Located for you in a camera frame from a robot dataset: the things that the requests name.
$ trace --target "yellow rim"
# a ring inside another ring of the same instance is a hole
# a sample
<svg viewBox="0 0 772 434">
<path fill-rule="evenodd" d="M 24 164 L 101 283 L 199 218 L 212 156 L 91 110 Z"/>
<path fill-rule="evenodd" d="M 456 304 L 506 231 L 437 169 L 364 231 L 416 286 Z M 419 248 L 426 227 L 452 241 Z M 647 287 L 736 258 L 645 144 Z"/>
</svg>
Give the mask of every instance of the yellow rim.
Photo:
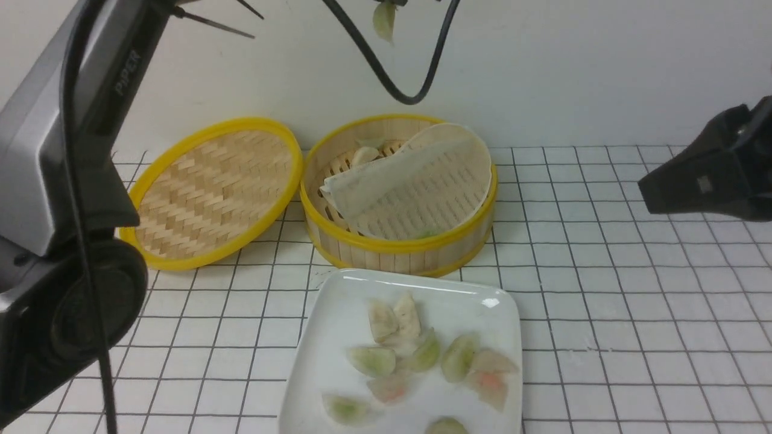
<svg viewBox="0 0 772 434">
<path fill-rule="evenodd" d="M 194 147 L 210 141 L 216 137 L 224 134 L 234 133 L 236 131 L 243 130 L 260 130 L 271 134 L 275 134 L 280 138 L 293 157 L 293 171 L 287 185 L 287 189 L 271 207 L 271 209 L 260 219 L 255 225 L 246 230 L 240 236 L 234 238 L 231 242 L 220 246 L 217 249 L 212 250 L 204 255 L 194 256 L 188 259 L 165 259 L 149 253 L 143 249 L 137 241 L 137 233 L 135 228 L 120 228 L 119 235 L 123 241 L 130 243 L 136 247 L 142 256 L 147 261 L 148 266 L 158 270 L 170 270 L 180 271 L 197 268 L 200 266 L 208 265 L 210 263 L 219 261 L 227 257 L 228 255 L 238 251 L 243 246 L 249 244 L 250 241 L 257 238 L 261 233 L 265 232 L 275 221 L 279 218 L 281 213 L 287 207 L 292 200 L 292 197 L 297 191 L 297 186 L 300 183 L 300 179 L 303 176 L 303 154 L 300 152 L 300 146 L 287 127 L 270 119 L 264 119 L 261 117 L 243 117 L 234 120 L 228 120 L 220 124 L 212 125 L 204 130 L 201 130 L 189 137 L 186 137 L 175 146 L 171 147 L 168 151 L 164 152 L 149 168 L 140 176 L 134 186 L 129 192 L 131 201 L 134 203 L 136 209 L 139 208 L 139 204 L 142 202 L 147 190 L 153 185 L 153 182 L 158 178 L 166 168 L 174 163 L 185 153 L 189 152 Z"/>
<path fill-rule="evenodd" d="M 491 226 L 488 226 L 488 230 L 486 231 L 485 238 L 482 239 L 482 242 L 479 243 L 477 246 L 475 246 L 474 249 L 469 251 L 469 253 L 466 253 L 461 259 L 458 261 L 448 265 L 443 266 L 442 268 L 437 268 L 434 270 L 429 270 L 423 273 L 418 273 L 416 276 L 425 276 L 425 277 L 442 277 L 447 274 L 453 273 L 454 271 L 458 270 L 459 268 L 463 267 L 467 264 L 467 262 L 474 259 L 475 256 L 477 256 L 477 253 L 480 253 L 480 250 L 485 247 L 486 240 L 490 237 L 491 228 L 493 227 L 493 223 L 491 222 Z M 347 264 L 340 259 L 336 258 L 335 256 L 330 255 L 325 249 L 322 248 L 322 246 L 313 238 L 311 237 L 311 242 L 313 245 L 319 250 L 319 253 L 322 255 L 324 259 L 327 260 L 328 263 L 331 263 L 333 266 L 337 268 L 356 268 L 353 265 Z"/>
<path fill-rule="evenodd" d="M 360 119 L 350 124 L 346 124 L 336 129 L 332 133 L 328 134 L 325 138 L 323 138 L 319 143 L 317 143 L 311 149 L 311 151 L 308 153 L 308 156 L 306 157 L 306 162 L 311 161 L 314 155 L 319 151 L 319 149 L 322 146 L 324 146 L 324 144 L 327 143 L 328 140 L 330 140 L 332 137 L 336 136 L 340 132 L 360 124 L 371 122 L 373 120 L 384 120 L 384 119 L 394 119 L 394 118 L 426 120 L 428 122 L 434 122 L 437 124 L 442 124 L 445 122 L 443 120 L 436 119 L 434 117 L 426 117 L 426 116 L 421 116 L 416 114 L 385 114 L 381 116 L 365 117 L 364 119 Z M 491 170 L 490 192 L 485 202 L 482 204 L 482 207 L 480 207 L 480 209 L 477 211 L 477 214 L 468 222 L 465 222 L 463 225 L 460 225 L 459 227 L 453 229 L 452 231 L 448 231 L 438 236 L 432 236 L 424 239 L 415 239 L 415 240 L 409 240 L 409 241 L 389 241 L 385 239 L 367 238 L 367 237 L 359 236 L 351 232 L 348 232 L 346 230 L 343 230 L 338 226 L 336 226 L 331 221 L 325 219 L 319 213 L 319 211 L 317 211 L 317 209 L 314 208 L 313 204 L 311 203 L 311 200 L 308 197 L 308 192 L 306 191 L 306 185 L 304 182 L 300 183 L 300 201 L 303 203 L 303 209 L 306 211 L 306 217 L 311 221 L 313 221 L 314 224 L 318 225 L 320 229 L 322 229 L 324 232 L 326 232 L 330 236 L 333 236 L 335 239 L 338 239 L 340 241 L 345 241 L 348 244 L 351 244 L 352 246 L 360 247 L 362 249 L 366 249 L 374 253 L 399 254 L 399 253 L 423 252 L 425 250 L 437 249 L 451 242 L 458 241 L 459 239 L 466 236 L 469 233 L 469 231 L 474 230 L 477 223 L 479 223 L 479 220 L 484 218 L 484 216 L 488 214 L 491 207 L 493 207 L 493 203 L 496 201 L 496 191 L 498 189 L 498 184 L 499 184 L 498 175 L 496 174 L 496 165 L 492 164 L 490 170 Z"/>
</svg>

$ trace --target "tiled countertop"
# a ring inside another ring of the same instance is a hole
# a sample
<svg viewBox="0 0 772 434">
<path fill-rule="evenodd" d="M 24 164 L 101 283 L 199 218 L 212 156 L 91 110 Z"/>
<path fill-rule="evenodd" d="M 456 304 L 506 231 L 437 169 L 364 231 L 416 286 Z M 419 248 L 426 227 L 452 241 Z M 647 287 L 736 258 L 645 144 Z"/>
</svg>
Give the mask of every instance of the tiled countertop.
<svg viewBox="0 0 772 434">
<path fill-rule="evenodd" d="M 493 237 L 446 278 L 517 302 L 526 434 L 772 430 L 772 225 L 649 215 L 635 182 L 673 151 L 492 149 Z M 130 181 L 153 157 L 115 159 Z M 140 320 L 111 351 L 120 433 L 277 434 L 329 270 L 293 202 L 238 255 L 151 272 Z M 5 434 L 104 432 L 97 375 L 86 370 Z"/>
</svg>

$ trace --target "white wall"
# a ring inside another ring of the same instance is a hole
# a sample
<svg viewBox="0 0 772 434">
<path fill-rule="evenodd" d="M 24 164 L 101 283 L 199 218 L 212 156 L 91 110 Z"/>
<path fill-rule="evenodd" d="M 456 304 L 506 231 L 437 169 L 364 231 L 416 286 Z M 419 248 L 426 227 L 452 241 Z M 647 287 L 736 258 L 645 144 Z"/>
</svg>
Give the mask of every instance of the white wall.
<svg viewBox="0 0 772 434">
<path fill-rule="evenodd" d="M 0 0 L 0 103 L 74 1 Z M 688 144 L 714 114 L 772 93 L 769 0 L 464 0 L 434 88 L 409 108 L 381 89 L 321 0 L 250 2 L 266 21 L 235 0 L 189 10 L 255 41 L 170 24 L 118 148 L 167 147 L 245 115 L 281 120 L 309 147 L 391 111 L 468 124 L 491 146 Z M 392 49 L 374 39 L 374 2 L 342 1 L 411 92 L 447 3 L 411 0 Z"/>
</svg>

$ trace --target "bamboo steamer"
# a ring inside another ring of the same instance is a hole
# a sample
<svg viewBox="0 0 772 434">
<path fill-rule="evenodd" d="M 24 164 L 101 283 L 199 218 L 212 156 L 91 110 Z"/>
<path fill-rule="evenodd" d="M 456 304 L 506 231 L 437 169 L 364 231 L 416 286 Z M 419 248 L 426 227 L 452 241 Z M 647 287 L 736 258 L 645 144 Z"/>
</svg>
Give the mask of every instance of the bamboo steamer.
<svg viewBox="0 0 772 434">
<path fill-rule="evenodd" d="M 441 120 L 410 114 L 369 117 L 345 125 L 325 137 L 306 157 L 300 200 L 311 241 L 321 255 L 339 268 L 362 268 L 419 276 L 444 276 L 470 261 L 485 245 L 493 224 L 496 166 L 491 185 L 477 213 L 463 225 L 424 239 L 372 239 L 351 231 L 327 203 L 319 187 L 324 179 L 346 171 L 359 148 L 357 140 L 383 137 L 382 156 L 395 153 L 419 131 Z"/>
</svg>

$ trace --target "square plate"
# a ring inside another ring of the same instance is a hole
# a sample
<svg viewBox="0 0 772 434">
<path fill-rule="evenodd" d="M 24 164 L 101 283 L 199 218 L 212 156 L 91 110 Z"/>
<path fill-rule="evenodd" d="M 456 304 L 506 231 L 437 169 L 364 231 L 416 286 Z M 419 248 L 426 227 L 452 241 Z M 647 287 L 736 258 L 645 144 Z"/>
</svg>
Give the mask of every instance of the square plate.
<svg viewBox="0 0 772 434">
<path fill-rule="evenodd" d="M 522 372 L 507 377 L 509 396 L 503 413 L 481 403 L 463 385 L 446 382 L 438 366 L 421 375 L 397 405 L 384 407 L 372 398 L 367 378 L 350 365 L 346 352 L 374 345 L 367 317 L 370 300 L 394 306 L 406 290 L 413 294 L 423 328 L 435 328 L 443 351 L 460 334 L 476 331 L 483 348 L 501 352 L 522 369 L 520 316 L 503 290 L 369 270 L 335 271 L 322 284 L 300 341 L 279 414 L 279 434 L 421 434 L 443 416 L 458 419 L 470 434 L 520 432 Z M 325 394 L 363 399 L 378 415 L 365 426 L 338 425 L 324 410 Z"/>
</svg>

